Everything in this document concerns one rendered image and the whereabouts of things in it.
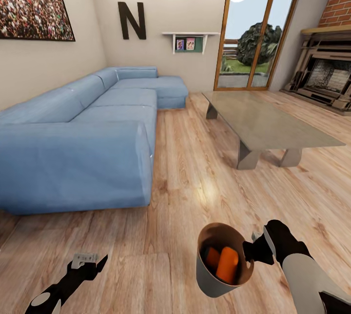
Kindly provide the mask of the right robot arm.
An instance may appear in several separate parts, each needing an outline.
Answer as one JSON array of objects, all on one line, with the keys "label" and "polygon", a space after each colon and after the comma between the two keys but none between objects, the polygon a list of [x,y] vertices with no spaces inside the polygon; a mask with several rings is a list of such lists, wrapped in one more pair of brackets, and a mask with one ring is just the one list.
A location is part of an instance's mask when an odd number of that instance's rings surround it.
[{"label": "right robot arm", "polygon": [[264,225],[263,232],[253,231],[253,243],[243,242],[246,262],[254,259],[273,265],[274,255],[286,277],[297,314],[351,314],[351,297],[325,273],[288,226],[272,220]]}]

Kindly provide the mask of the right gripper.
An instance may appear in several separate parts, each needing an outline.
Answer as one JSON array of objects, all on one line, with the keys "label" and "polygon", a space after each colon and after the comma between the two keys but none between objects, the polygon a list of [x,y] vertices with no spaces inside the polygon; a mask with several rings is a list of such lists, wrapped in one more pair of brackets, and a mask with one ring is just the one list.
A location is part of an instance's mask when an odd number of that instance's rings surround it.
[{"label": "right gripper", "polygon": [[247,241],[243,242],[246,262],[250,261],[251,259],[254,259],[256,261],[261,261],[261,262],[273,265],[274,264],[273,255],[264,252],[263,249],[260,247],[258,240],[259,239],[257,239],[254,243],[247,242]]}]

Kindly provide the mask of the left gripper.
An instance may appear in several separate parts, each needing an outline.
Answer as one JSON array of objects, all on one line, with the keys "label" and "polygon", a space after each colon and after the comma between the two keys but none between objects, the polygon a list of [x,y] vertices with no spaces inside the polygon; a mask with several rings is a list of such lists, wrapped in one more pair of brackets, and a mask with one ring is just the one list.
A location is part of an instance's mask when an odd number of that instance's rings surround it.
[{"label": "left gripper", "polygon": [[74,284],[74,291],[80,286],[85,280],[94,280],[98,273],[100,273],[108,259],[106,255],[98,264],[86,262],[84,266],[80,268],[72,269],[72,261],[67,265],[67,274],[63,278],[69,278]]}]

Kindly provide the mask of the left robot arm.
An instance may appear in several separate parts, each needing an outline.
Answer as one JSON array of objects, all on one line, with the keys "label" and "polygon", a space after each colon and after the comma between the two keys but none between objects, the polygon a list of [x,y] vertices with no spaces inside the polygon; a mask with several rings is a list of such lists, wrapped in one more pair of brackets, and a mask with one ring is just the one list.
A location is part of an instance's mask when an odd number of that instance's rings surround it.
[{"label": "left robot arm", "polygon": [[99,253],[76,253],[67,265],[67,274],[58,284],[50,285],[35,297],[25,314],[59,314],[61,306],[85,280],[94,280],[108,259],[106,255],[98,264]]}]

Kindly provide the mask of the trash can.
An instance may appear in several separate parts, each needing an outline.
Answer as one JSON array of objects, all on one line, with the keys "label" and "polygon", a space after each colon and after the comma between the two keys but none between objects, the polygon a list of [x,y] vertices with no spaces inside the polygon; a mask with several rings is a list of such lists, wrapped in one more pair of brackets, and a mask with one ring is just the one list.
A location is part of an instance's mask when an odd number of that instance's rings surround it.
[{"label": "trash can", "polygon": [[[239,231],[224,223],[210,223],[201,230],[197,240],[196,280],[204,294],[211,298],[217,298],[242,286],[251,279],[255,260],[251,259],[250,268],[247,268],[243,248],[244,241],[246,239]],[[238,252],[239,263],[234,285],[228,285],[219,281],[207,270],[202,258],[202,252],[207,245],[211,245],[220,253],[225,246]]]}]

